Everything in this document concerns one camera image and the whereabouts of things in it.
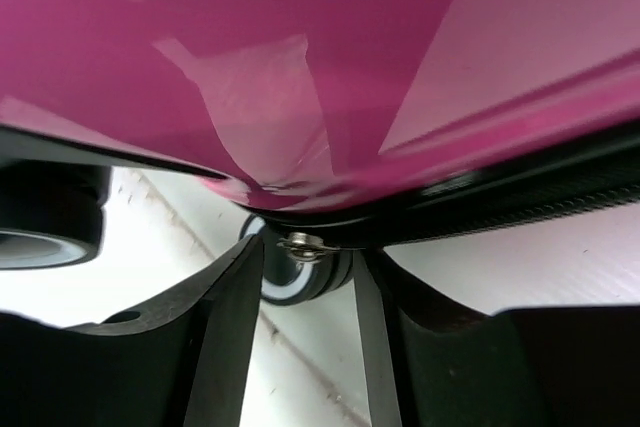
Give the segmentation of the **pink hard-shell suitcase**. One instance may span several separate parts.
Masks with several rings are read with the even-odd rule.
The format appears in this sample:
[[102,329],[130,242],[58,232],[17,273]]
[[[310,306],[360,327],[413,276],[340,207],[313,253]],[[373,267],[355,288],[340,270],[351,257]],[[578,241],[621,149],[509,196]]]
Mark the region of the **pink hard-shell suitcase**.
[[329,251],[639,197],[639,0],[1,0],[1,242],[98,252],[116,167]]

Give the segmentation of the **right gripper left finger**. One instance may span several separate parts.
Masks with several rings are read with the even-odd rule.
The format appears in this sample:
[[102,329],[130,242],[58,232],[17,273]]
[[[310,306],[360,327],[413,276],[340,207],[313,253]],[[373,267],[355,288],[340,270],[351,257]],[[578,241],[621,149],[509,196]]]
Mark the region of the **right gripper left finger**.
[[100,324],[1,316],[5,426],[236,426],[260,303],[250,236]]

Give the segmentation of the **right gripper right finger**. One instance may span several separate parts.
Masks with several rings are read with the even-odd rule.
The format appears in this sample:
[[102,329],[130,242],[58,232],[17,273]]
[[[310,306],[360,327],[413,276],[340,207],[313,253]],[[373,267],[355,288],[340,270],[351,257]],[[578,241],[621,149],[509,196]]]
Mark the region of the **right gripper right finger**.
[[636,306],[485,315],[386,253],[354,258],[375,426],[635,426]]

